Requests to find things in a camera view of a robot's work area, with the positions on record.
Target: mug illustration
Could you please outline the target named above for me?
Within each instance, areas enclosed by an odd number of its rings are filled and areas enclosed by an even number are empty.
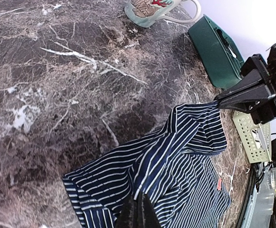
[[[172,5],[173,0],[131,0],[131,3],[137,17],[147,18],[153,16],[157,10]]]

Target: striped shirt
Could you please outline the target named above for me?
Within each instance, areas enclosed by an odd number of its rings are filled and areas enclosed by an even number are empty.
[[[163,228],[215,228],[231,199],[209,155],[226,147],[217,102],[183,104],[160,130],[67,173],[63,181],[85,228],[113,228],[124,199],[132,194],[136,200],[140,191]]]

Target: plastic basket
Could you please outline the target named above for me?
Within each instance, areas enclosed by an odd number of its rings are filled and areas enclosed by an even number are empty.
[[[244,60],[232,38],[215,22],[204,15],[188,34],[213,86],[229,89],[242,79]]]
[[[234,112],[233,122],[250,163],[271,162],[270,123],[255,125],[250,114]]]

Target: kitchen counter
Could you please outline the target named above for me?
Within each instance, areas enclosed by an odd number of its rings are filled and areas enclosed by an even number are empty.
[[[62,174],[153,131],[173,106],[220,92],[187,26],[140,28],[124,4],[0,0],[0,228],[79,227]],[[187,18],[182,8],[170,15]],[[228,149],[213,157],[232,197],[226,228],[249,167],[231,116],[222,112]]]

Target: mug handle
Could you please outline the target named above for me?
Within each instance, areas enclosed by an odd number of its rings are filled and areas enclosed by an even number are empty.
[[[175,18],[168,17],[166,15],[162,15],[158,19],[159,20],[161,20],[161,19],[170,20],[170,21],[180,23],[180,24],[188,24],[188,23],[192,23],[192,22],[197,21],[200,14],[201,14],[201,5],[200,5],[198,0],[191,0],[191,1],[194,2],[194,4],[196,5],[196,14],[195,14],[194,18],[192,18],[190,20],[178,20],[178,19],[175,19]]]

